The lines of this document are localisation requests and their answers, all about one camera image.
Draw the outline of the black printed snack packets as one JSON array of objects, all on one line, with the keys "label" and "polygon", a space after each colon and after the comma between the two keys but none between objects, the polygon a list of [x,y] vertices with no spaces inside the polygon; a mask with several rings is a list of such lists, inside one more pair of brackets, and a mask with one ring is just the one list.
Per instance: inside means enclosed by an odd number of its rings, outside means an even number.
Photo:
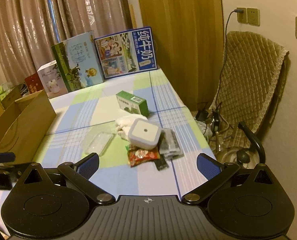
[{"label": "black printed snack packets", "polygon": [[181,158],[184,155],[172,129],[162,129],[159,139],[159,153],[165,159]]}]

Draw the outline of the black lighter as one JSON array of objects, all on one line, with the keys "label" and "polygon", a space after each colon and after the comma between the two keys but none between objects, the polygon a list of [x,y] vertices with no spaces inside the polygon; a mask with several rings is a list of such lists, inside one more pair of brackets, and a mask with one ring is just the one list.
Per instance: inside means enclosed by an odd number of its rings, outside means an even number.
[{"label": "black lighter", "polygon": [[166,168],[169,168],[169,165],[167,164],[166,160],[163,158],[155,159],[154,164],[158,171],[162,171]]}]

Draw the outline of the clear plastic tray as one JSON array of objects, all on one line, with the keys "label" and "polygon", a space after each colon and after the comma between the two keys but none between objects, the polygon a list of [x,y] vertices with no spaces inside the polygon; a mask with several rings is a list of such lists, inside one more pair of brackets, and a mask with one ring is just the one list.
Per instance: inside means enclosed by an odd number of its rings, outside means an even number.
[{"label": "clear plastic tray", "polygon": [[86,154],[96,153],[99,157],[103,156],[114,137],[110,132],[99,132],[88,134],[82,142],[82,150]]}]

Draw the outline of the dark blue milk carton box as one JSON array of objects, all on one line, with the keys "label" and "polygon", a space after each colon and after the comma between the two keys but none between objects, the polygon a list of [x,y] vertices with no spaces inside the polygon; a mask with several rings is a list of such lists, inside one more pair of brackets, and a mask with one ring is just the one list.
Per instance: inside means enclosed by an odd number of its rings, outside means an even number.
[{"label": "dark blue milk carton box", "polygon": [[95,46],[105,79],[158,68],[151,27],[98,37]]}]

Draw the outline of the wall socket pair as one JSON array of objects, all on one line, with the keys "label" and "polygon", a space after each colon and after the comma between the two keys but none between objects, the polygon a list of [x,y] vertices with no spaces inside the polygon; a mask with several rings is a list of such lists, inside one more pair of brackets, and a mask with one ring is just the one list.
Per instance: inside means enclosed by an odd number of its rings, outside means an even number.
[{"label": "wall socket pair", "polygon": [[257,8],[236,8],[237,22],[260,26],[260,10]]}]

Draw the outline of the open brown cardboard box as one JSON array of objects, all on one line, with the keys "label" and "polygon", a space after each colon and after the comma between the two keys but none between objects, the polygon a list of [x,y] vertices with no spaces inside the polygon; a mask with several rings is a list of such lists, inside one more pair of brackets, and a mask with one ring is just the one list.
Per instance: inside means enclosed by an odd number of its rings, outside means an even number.
[{"label": "open brown cardboard box", "polygon": [[16,100],[0,116],[0,153],[14,153],[14,164],[31,162],[55,117],[44,90]]}]

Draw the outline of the light blue milk carton box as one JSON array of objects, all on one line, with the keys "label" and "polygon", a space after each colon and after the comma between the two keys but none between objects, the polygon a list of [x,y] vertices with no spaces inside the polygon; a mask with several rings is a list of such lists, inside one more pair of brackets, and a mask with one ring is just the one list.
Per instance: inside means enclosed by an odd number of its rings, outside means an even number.
[{"label": "light blue milk carton box", "polygon": [[69,92],[104,82],[92,30],[54,44],[51,49]]}]

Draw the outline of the beige curtain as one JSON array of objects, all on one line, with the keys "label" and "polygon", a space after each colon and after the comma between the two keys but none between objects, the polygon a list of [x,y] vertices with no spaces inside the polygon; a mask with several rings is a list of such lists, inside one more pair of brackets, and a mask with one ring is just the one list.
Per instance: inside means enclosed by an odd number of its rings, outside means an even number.
[{"label": "beige curtain", "polygon": [[0,0],[0,66],[7,81],[24,82],[53,60],[51,47],[93,31],[131,27],[127,0]]}]

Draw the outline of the white knitted cloth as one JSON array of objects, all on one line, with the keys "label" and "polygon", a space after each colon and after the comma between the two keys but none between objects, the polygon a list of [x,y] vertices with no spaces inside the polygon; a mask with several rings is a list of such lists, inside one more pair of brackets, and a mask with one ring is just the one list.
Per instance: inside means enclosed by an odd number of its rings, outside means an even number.
[{"label": "white knitted cloth", "polygon": [[119,135],[122,139],[128,140],[128,132],[136,119],[142,119],[145,121],[148,120],[145,116],[141,114],[130,114],[116,119],[115,130],[117,135]]}]

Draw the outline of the quilted olive chair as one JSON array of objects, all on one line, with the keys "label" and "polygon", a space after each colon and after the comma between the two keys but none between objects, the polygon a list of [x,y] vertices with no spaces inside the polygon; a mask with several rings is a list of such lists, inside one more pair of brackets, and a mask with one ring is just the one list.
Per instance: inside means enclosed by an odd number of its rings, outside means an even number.
[{"label": "quilted olive chair", "polygon": [[286,81],[288,50],[250,31],[227,34],[224,67],[210,107],[215,156],[232,147],[266,154],[257,134],[271,108],[278,104]]}]

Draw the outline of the white square lidded container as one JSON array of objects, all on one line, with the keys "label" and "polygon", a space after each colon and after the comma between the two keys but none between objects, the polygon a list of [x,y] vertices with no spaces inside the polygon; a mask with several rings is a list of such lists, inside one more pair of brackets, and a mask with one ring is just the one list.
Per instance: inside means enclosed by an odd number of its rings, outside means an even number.
[{"label": "white square lidded container", "polygon": [[155,148],[159,142],[161,128],[142,119],[136,119],[128,132],[128,140],[132,145],[145,150]]}]

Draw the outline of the metal pot on floor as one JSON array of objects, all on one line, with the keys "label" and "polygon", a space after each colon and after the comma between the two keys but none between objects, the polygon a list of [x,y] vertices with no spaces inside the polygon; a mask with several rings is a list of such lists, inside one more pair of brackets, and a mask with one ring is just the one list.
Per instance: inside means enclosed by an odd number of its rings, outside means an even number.
[{"label": "metal pot on floor", "polygon": [[260,163],[257,152],[252,152],[249,148],[232,147],[219,151],[216,155],[220,163],[234,163],[240,168],[253,169]]}]

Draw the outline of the green medicine box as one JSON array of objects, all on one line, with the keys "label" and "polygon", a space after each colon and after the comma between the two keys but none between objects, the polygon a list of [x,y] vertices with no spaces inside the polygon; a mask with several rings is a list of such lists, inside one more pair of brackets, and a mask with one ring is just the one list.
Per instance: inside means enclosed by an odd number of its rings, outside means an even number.
[{"label": "green medicine box", "polygon": [[146,99],[133,95],[124,90],[116,94],[116,99],[121,110],[131,114],[140,114],[145,117],[149,116],[149,110]]}]

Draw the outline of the green tissue packs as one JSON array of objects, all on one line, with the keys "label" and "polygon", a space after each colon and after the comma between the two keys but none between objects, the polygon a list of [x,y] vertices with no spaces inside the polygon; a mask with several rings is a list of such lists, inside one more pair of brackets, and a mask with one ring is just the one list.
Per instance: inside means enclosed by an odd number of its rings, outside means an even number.
[{"label": "green tissue packs", "polygon": [[11,92],[14,85],[11,82],[6,82],[0,85],[0,101],[2,101],[4,98],[6,98],[7,94]]}]

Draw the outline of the red snack packet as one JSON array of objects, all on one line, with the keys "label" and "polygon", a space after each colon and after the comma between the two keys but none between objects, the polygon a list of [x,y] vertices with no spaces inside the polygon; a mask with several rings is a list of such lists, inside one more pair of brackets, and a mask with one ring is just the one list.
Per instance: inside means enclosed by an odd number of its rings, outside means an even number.
[{"label": "red snack packet", "polygon": [[141,163],[160,159],[158,146],[151,150],[145,150],[143,148],[139,148],[137,146],[129,144],[128,146],[126,146],[126,150],[128,164],[130,165],[130,167],[136,167]]}]

